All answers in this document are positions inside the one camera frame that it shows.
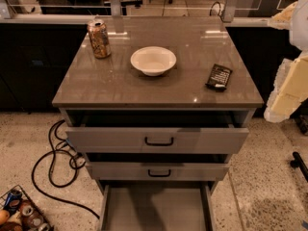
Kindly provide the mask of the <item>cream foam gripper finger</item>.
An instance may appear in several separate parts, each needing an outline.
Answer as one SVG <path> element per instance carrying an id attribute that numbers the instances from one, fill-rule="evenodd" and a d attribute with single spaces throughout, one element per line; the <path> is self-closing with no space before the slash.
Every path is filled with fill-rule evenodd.
<path id="1" fill-rule="evenodd" d="M 280 13 L 277 13 L 276 15 L 272 16 L 268 21 L 268 25 L 271 28 L 278 30 L 284 30 L 284 29 L 289 30 L 291 24 L 291 18 L 296 5 L 297 2 L 293 2 L 287 8 L 282 10 Z"/>
<path id="2" fill-rule="evenodd" d="M 308 57 L 301 56 L 291 61 L 284 59 L 278 67 L 264 118 L 278 123 L 291 114 L 308 98 Z"/>

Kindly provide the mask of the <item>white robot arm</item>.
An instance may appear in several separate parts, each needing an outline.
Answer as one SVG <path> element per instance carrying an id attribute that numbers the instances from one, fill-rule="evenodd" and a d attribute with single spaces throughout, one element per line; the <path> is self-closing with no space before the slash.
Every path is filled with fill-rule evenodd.
<path id="1" fill-rule="evenodd" d="M 301 51 L 293 61 L 284 59 L 275 76 L 264 118 L 278 123 L 288 119 L 308 98 L 308 0 L 293 2 L 274 15 L 268 25 L 287 29 L 290 44 Z"/>

